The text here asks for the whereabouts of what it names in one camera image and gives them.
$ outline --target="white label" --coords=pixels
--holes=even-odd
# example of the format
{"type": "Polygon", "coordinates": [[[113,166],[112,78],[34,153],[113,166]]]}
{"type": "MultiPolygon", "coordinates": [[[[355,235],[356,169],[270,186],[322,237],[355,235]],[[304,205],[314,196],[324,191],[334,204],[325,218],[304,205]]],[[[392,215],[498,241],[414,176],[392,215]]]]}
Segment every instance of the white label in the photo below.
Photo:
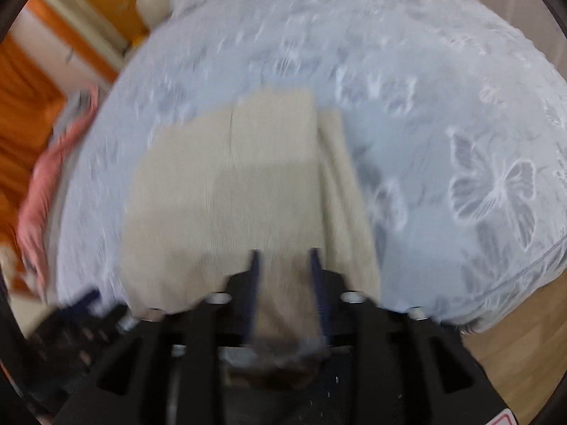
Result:
{"type": "Polygon", "coordinates": [[[510,409],[504,409],[496,417],[494,417],[487,425],[518,425],[514,414],[510,409]]]}

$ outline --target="folded beige garment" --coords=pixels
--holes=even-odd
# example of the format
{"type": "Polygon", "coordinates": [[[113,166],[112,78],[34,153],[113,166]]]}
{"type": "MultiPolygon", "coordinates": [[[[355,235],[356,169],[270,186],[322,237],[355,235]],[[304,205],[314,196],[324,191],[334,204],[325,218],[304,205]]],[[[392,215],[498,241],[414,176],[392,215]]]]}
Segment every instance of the folded beige garment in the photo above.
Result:
{"type": "Polygon", "coordinates": [[[308,250],[379,298],[374,241],[341,117],[305,90],[265,90],[162,129],[134,176],[121,281],[135,315],[179,312],[262,252],[256,334],[320,335],[308,250]]]}

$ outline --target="wooden floor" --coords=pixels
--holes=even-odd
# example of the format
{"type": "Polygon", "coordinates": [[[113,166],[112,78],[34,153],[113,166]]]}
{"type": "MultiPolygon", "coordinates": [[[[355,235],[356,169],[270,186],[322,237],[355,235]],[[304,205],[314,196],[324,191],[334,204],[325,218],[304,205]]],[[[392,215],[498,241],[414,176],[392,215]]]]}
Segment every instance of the wooden floor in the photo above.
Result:
{"type": "Polygon", "coordinates": [[[567,370],[567,272],[465,343],[520,425],[528,425],[567,370]]]}

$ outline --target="pink garment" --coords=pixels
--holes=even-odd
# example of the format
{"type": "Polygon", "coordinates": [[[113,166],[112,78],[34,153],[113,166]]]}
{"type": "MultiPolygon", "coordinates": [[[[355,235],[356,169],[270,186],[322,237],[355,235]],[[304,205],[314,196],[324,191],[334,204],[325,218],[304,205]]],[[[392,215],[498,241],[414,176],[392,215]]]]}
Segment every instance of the pink garment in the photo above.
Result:
{"type": "Polygon", "coordinates": [[[83,138],[96,117],[99,90],[96,86],[90,86],[89,91],[91,95],[89,108],[36,161],[29,182],[28,194],[18,211],[16,233],[18,246],[22,251],[24,262],[35,269],[37,292],[42,298],[45,296],[46,283],[49,279],[47,256],[43,243],[47,216],[57,190],[65,158],[83,138]]]}

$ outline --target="light blue bedsheet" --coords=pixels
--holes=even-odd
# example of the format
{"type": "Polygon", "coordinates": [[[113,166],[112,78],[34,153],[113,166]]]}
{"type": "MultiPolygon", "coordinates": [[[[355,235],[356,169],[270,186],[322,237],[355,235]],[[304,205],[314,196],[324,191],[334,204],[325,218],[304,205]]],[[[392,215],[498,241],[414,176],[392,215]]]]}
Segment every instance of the light blue bedsheet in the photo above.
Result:
{"type": "Polygon", "coordinates": [[[124,298],[124,210],[154,131],[266,84],[308,86],[342,110],[384,306],[482,330],[562,271],[567,84],[492,11],[476,0],[174,0],[80,153],[61,299],[89,285],[105,305],[124,298]]]}

